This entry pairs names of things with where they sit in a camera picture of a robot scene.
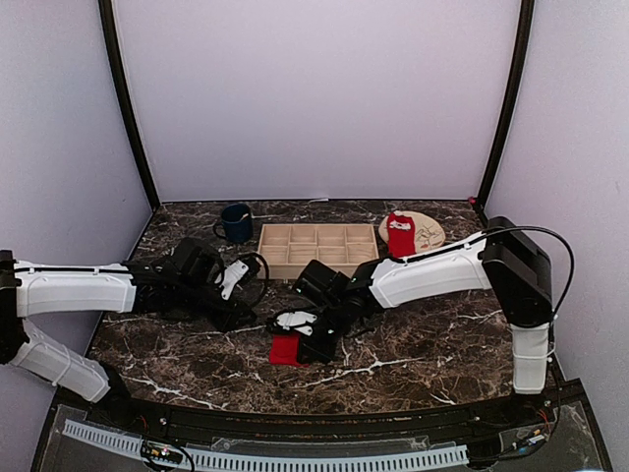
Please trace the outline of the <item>plain red sock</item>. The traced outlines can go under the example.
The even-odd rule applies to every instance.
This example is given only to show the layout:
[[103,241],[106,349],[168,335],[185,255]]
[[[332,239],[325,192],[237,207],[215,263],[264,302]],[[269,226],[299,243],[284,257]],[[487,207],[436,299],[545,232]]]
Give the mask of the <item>plain red sock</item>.
[[301,335],[296,333],[275,334],[269,352],[271,365],[306,367],[299,361]]

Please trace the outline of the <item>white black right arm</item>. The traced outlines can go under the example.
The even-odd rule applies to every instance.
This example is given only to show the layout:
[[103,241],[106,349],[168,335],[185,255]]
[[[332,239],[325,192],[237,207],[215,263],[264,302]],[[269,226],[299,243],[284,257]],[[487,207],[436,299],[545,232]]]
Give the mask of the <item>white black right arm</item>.
[[300,335],[305,362],[328,362],[353,324],[377,311],[467,290],[494,293],[512,333],[513,390],[501,406],[512,427],[525,425],[540,409],[550,356],[551,329],[561,298],[552,296],[549,255],[531,238],[532,226],[495,217],[486,230],[423,254],[360,264],[351,276],[311,261],[294,289],[312,310],[279,315],[277,325]]

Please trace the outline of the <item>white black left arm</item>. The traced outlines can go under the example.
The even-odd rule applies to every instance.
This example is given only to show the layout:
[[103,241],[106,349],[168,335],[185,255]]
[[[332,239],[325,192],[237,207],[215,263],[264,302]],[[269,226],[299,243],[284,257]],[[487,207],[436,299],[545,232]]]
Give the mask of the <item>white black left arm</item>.
[[253,322],[254,303],[235,289],[265,267],[246,254],[226,264],[200,239],[187,237],[154,262],[112,265],[36,265],[1,253],[1,362],[60,385],[99,404],[118,429],[139,420],[138,405],[114,368],[69,349],[29,321],[39,314],[154,313],[206,317],[227,332]]

